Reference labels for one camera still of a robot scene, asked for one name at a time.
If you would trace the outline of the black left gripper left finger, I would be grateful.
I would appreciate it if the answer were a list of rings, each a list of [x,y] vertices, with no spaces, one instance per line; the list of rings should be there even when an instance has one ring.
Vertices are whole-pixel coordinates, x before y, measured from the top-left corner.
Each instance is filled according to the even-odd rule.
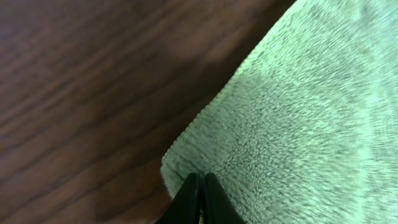
[[[198,224],[200,219],[201,178],[197,173],[187,176],[167,211],[155,224]]]

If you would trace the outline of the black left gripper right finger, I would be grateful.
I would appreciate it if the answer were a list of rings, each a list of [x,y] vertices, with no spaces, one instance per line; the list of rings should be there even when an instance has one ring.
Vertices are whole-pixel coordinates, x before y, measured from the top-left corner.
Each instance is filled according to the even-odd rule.
[[[214,173],[204,178],[204,224],[246,224]]]

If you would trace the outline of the light green microfiber cloth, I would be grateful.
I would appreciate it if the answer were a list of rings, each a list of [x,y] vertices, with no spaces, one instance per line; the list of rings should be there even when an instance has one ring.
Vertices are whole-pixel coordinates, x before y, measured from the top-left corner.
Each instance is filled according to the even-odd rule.
[[[162,158],[247,223],[397,222],[397,1],[296,1]]]

